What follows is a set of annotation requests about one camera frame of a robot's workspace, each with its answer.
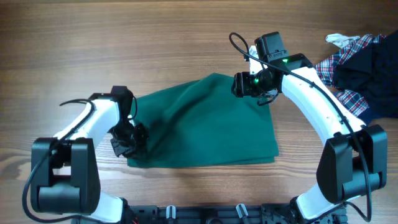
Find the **green cloth garment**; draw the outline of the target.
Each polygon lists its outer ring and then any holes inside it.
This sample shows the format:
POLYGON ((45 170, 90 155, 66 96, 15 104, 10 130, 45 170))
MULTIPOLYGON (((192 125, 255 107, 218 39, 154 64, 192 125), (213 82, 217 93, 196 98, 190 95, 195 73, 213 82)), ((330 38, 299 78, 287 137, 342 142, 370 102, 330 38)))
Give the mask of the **green cloth garment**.
POLYGON ((268 106, 237 98, 219 73, 137 100, 149 136, 144 159, 129 167, 184 168, 272 163, 279 155, 268 106))

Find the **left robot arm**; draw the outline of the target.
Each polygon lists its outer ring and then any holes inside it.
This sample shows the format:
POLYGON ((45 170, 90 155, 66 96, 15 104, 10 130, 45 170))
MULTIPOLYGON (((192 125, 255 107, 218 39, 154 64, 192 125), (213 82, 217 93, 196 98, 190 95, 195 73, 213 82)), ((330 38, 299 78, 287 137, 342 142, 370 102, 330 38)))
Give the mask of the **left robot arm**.
POLYGON ((22 192, 22 209, 40 223, 138 223, 127 200, 101 191, 95 149, 111 134, 116 156, 146 159, 148 135, 130 112, 137 99, 126 86, 75 99, 85 110, 51 138, 31 148, 31 172, 22 192))

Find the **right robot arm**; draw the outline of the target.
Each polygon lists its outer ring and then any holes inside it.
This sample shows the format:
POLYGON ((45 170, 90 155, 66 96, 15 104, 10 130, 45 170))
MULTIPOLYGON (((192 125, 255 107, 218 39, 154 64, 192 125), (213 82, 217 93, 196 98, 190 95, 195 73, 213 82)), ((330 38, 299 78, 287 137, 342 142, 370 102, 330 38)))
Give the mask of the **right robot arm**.
POLYGON ((293 101, 323 143, 316 184, 288 205, 273 206, 272 213, 287 223, 336 220, 338 210, 352 199, 371 194, 387 182, 387 135, 378 125, 366 126, 352 115, 321 82, 303 54, 263 61, 255 51, 244 53, 248 72, 234 76, 237 97, 276 99, 282 93, 293 101))

